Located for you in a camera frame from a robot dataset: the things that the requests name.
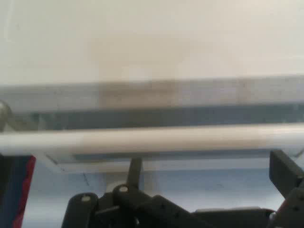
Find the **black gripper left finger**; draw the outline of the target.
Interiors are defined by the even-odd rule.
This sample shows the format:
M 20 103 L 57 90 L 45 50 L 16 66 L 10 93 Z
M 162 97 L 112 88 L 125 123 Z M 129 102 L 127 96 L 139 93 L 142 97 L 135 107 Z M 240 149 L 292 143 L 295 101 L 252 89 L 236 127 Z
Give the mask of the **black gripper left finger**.
M 142 160 L 130 162 L 126 183 L 98 197 L 73 196 L 63 219 L 64 228 L 205 228 L 206 222 L 162 196 L 140 190 Z

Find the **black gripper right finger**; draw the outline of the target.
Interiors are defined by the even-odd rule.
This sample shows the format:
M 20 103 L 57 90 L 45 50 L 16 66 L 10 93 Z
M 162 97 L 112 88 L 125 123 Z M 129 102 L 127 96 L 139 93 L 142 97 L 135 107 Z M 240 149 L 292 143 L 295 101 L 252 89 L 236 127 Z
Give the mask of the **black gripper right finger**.
M 304 226 L 304 171 L 283 151 L 271 151 L 269 178 L 284 197 L 270 219 L 269 228 L 302 228 Z

